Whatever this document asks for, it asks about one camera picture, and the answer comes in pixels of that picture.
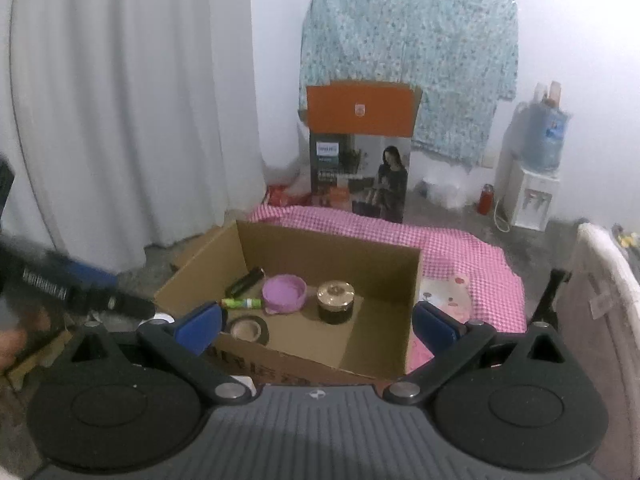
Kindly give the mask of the black flashlight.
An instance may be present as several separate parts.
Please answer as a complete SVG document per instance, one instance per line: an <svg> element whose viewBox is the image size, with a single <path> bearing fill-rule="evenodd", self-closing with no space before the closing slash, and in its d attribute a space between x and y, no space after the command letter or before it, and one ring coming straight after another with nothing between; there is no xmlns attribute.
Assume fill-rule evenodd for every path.
<svg viewBox="0 0 640 480"><path fill-rule="evenodd" d="M248 271L247 274L242 276L242 278L238 278L230 284L224 290L224 296L226 296L226 298L239 298L239 296L242 296L244 292L247 292L250 288L260 282L264 276L265 271L259 266L255 266L252 270Z"/></svg>

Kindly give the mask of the purple plastic bowl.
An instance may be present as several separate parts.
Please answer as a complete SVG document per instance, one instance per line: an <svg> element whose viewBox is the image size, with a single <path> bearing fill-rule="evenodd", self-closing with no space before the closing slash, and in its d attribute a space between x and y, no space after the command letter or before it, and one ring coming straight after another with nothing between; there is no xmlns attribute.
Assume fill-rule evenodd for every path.
<svg viewBox="0 0 640 480"><path fill-rule="evenodd" d="M262 304L267 314L289 314L299 311L307 300L307 285L299 276L279 274L262 285Z"/></svg>

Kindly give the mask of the brown cardboard box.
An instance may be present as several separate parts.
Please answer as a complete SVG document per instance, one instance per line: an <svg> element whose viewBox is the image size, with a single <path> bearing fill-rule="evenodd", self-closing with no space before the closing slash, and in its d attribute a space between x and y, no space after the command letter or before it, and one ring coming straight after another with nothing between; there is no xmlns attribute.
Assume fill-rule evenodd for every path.
<svg viewBox="0 0 640 480"><path fill-rule="evenodd" d="M205 352L209 361L258 384L383 388L405 374L422 278L419 249L238 221L219 230L165 283L156 304L182 318L224 298L254 268L270 278L302 278L306 304L298 312L264 317L267 344L220 334ZM338 325L320 320L316 297L317 287L332 280L351 284L356 295L352 317Z"/></svg>

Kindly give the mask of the blue water jug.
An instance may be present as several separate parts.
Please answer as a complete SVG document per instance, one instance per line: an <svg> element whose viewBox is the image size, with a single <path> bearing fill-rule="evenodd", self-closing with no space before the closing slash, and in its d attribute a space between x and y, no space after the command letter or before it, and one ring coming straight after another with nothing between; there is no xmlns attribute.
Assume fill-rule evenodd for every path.
<svg viewBox="0 0 640 480"><path fill-rule="evenodd" d="M520 159L540 174L554 174L561 165L565 133L570 114L561 110L562 86L552 80L548 87L538 84L528 106Z"/></svg>

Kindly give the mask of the blue floral cloth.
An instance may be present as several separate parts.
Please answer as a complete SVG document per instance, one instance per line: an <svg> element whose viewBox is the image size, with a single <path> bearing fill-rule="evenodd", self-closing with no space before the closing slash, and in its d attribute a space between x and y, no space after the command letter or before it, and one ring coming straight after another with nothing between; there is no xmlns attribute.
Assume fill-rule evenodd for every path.
<svg viewBox="0 0 640 480"><path fill-rule="evenodd" d="M334 80L420 88L412 145L471 167L518 79L515 0L311 0L299 87Z"/></svg>

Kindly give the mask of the white lotion bottle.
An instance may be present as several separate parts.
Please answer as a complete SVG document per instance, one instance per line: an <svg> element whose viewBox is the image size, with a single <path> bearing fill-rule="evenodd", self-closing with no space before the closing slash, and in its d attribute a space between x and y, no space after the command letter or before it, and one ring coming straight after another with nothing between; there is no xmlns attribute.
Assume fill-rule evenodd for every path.
<svg viewBox="0 0 640 480"><path fill-rule="evenodd" d="M175 322L175 319L170 314L163 312L157 312L157 314L150 319L150 323L171 324L173 322Z"/></svg>

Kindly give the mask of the red thermos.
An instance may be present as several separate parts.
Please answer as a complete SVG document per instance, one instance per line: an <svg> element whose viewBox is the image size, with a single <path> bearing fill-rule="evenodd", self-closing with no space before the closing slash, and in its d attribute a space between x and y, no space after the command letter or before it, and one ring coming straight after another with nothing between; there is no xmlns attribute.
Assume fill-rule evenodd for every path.
<svg viewBox="0 0 640 480"><path fill-rule="evenodd" d="M477 203L477 212L482 216L487 216L494 202L495 188L492 184L485 184L480 192L480 199Z"/></svg>

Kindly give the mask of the black tape roll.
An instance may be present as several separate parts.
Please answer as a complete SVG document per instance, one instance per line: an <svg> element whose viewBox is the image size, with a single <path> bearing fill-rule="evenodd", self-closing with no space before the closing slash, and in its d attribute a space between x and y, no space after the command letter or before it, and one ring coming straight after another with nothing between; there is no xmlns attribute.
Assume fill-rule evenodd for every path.
<svg viewBox="0 0 640 480"><path fill-rule="evenodd" d="M266 346L269 342L267 322L256 315L243 315L231 320L226 332L237 340L252 342Z"/></svg>

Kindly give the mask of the white water dispenser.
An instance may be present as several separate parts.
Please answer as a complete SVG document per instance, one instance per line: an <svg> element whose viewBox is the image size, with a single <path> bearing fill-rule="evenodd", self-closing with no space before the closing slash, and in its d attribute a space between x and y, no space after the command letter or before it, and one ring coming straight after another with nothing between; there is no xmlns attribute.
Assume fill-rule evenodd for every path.
<svg viewBox="0 0 640 480"><path fill-rule="evenodd" d="M556 172L536 172L511 150L500 155L495 175L492 220L499 232L512 228L544 232L560 188Z"/></svg>

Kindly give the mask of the pink checkered tablecloth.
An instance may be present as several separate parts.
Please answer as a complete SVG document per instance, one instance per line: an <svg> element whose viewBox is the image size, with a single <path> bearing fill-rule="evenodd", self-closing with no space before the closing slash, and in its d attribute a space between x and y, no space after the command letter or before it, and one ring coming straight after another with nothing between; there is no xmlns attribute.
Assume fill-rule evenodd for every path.
<svg viewBox="0 0 640 480"><path fill-rule="evenodd" d="M477 318L503 333L525 330L524 285L502 249L454 229L408 226L319 207L260 206L245 222L341 235L419 249L425 299L459 322ZM432 358L410 332L406 372Z"/></svg>

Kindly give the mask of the orange black appliance box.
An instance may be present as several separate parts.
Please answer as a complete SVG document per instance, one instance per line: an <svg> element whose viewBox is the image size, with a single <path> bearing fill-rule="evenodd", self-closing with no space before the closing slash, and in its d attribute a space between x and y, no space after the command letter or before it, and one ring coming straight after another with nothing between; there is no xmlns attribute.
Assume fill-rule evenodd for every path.
<svg viewBox="0 0 640 480"><path fill-rule="evenodd" d="M311 203L400 223L422 90L339 80L304 91Z"/></svg>

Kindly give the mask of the white curtain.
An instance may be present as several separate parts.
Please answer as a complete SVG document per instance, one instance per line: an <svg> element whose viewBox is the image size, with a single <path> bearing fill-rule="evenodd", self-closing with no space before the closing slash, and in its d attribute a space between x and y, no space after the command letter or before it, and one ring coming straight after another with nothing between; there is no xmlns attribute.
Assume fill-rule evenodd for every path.
<svg viewBox="0 0 640 480"><path fill-rule="evenodd" d="M1 0L3 227L113 272L262 198L250 0Z"/></svg>

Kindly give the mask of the green tube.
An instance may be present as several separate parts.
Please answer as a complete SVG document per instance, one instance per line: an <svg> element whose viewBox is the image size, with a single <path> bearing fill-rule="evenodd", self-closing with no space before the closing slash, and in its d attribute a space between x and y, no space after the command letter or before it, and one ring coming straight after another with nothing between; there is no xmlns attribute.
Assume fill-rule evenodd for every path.
<svg viewBox="0 0 640 480"><path fill-rule="evenodd" d="M228 310L256 310L262 308L262 300L259 298L224 298L220 305Z"/></svg>

